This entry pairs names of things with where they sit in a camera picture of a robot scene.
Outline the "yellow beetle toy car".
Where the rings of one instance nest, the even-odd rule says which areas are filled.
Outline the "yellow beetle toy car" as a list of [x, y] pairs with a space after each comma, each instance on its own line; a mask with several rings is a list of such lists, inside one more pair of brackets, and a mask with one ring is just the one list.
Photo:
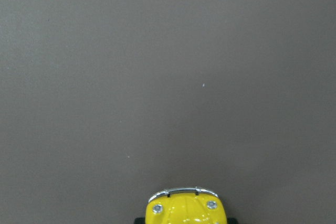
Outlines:
[[203, 187], [178, 187], [153, 194], [134, 223], [238, 223], [228, 217], [218, 194]]

